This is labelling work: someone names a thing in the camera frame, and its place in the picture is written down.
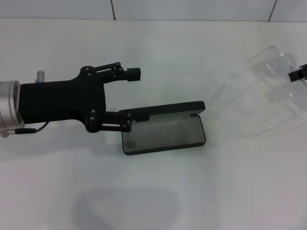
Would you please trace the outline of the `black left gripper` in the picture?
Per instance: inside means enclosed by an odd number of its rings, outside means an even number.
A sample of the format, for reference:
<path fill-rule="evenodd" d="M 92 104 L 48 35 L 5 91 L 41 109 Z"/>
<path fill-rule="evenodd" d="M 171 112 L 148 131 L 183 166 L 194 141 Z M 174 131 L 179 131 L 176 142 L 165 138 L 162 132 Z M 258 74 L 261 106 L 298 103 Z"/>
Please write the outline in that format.
<path fill-rule="evenodd" d="M 132 122 L 149 121 L 149 115 L 106 112 L 105 92 L 96 69 L 86 66 L 71 80 L 22 84 L 19 112 L 26 124 L 78 120 L 90 133 L 131 132 Z"/>

